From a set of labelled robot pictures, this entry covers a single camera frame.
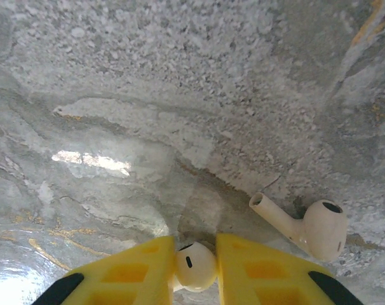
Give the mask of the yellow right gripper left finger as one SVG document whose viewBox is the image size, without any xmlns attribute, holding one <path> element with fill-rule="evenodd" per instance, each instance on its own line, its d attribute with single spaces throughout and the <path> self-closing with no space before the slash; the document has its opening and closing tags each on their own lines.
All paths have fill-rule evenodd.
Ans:
<svg viewBox="0 0 385 305">
<path fill-rule="evenodd" d="M 66 273 L 34 304 L 171 304 L 175 240 L 155 238 Z"/>
</svg>

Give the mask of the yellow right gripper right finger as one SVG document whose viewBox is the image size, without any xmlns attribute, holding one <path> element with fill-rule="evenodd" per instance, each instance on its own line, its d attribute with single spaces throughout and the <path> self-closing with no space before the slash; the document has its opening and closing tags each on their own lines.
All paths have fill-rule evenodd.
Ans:
<svg viewBox="0 0 385 305">
<path fill-rule="evenodd" d="M 319 264 L 234 234 L 216 237 L 221 304 L 361 304 Z"/>
</svg>

